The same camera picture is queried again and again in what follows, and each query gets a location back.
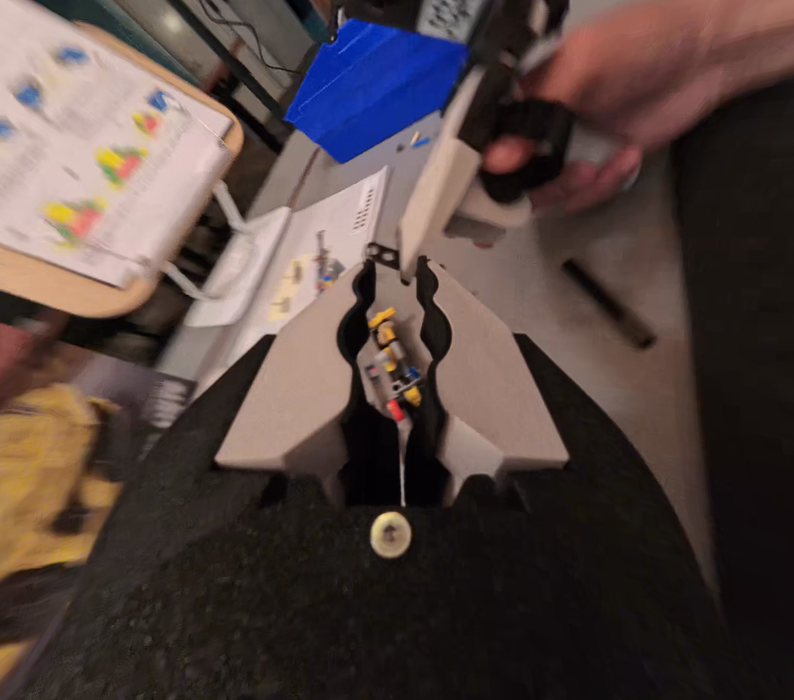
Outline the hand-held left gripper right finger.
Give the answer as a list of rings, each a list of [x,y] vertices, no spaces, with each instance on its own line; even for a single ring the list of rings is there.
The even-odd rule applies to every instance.
[[[515,473],[563,469],[569,451],[510,328],[425,256],[415,284],[430,363],[414,494],[457,496],[472,477],[502,487]]]

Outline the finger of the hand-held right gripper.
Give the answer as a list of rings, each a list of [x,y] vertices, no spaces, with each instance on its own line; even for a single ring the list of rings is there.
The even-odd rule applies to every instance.
[[[458,209],[476,187],[481,153],[459,137],[484,76],[484,67],[474,67],[463,79],[442,116],[440,130],[429,159],[399,220],[397,243],[399,277],[412,282],[419,257],[427,245],[450,231],[478,243],[491,242],[491,226],[482,218]]]
[[[443,228],[443,235],[489,247],[507,232],[525,227],[531,217],[532,207],[526,195],[512,203],[499,203],[488,195],[481,179],[474,179]]]

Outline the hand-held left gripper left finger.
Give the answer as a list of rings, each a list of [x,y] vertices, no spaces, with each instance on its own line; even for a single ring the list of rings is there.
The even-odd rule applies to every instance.
[[[346,271],[284,325],[214,457],[240,470],[310,475],[342,493],[344,423],[362,394],[358,356],[375,297],[371,259]]]

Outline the grey lego beam assembly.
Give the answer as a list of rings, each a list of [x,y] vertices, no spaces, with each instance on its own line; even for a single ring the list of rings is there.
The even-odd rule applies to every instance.
[[[392,420],[400,424],[422,404],[422,376],[396,331],[396,308],[382,309],[368,321],[375,357],[367,368],[371,382],[385,378],[385,407]]]

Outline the long black lego beam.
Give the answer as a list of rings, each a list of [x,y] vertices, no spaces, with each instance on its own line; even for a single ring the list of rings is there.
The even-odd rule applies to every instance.
[[[577,261],[566,259],[561,264],[561,270],[592,300],[633,348],[645,351],[657,343],[657,335],[650,327]]]

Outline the yellow car lego box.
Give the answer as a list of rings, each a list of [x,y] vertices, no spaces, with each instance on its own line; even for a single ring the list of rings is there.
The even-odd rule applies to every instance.
[[[5,669],[67,605],[125,482],[195,382],[11,325],[1,359]]]

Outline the person's right hand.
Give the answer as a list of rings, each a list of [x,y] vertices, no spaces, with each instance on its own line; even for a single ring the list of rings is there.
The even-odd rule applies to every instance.
[[[679,136],[720,102],[722,71],[709,59],[711,0],[641,0],[571,31],[529,71],[514,97],[565,105],[616,142],[601,163],[569,161],[530,192],[535,214],[574,213],[630,185],[644,154]]]

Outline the blue plastic bin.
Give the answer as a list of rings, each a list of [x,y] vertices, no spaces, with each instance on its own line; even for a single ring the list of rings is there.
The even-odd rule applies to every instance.
[[[318,50],[285,120],[345,163],[440,110],[468,60],[461,44],[350,19]]]

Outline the open instruction booklet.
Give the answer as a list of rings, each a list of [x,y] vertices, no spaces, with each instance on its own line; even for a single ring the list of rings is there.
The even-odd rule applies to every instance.
[[[390,167],[291,215],[227,355],[235,363],[356,266],[375,235]]]

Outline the black dimpled foam mat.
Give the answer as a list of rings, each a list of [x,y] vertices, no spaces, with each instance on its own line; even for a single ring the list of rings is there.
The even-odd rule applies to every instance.
[[[792,79],[671,159],[722,608],[751,698],[792,698]]]

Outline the wooden board white stand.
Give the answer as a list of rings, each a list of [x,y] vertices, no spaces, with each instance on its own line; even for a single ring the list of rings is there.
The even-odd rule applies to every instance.
[[[215,199],[221,207],[226,207],[225,216],[230,223],[239,216],[240,213],[233,200],[229,199],[229,203],[225,204],[223,196],[228,193],[225,177],[237,161],[244,145],[243,130],[239,119],[233,116],[229,108],[215,101],[178,74],[112,36],[108,31],[80,20],[74,21],[74,28],[105,50],[126,58],[149,76],[179,90],[185,98],[229,117],[232,122],[223,139],[227,156],[210,180],[204,184],[187,215],[177,225],[171,227],[165,248],[165,259],[156,269],[146,270],[143,276],[134,278],[126,288],[109,287],[67,269],[42,262],[38,258],[2,247],[3,293],[83,318],[115,318],[140,308],[152,297],[160,279],[171,270],[171,261],[179,254],[185,239],[212,199]]]

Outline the printed instruction sheet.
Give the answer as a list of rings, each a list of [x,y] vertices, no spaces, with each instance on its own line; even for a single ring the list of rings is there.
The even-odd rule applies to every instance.
[[[1,1],[1,244],[123,289],[230,158],[233,121],[31,0]]]

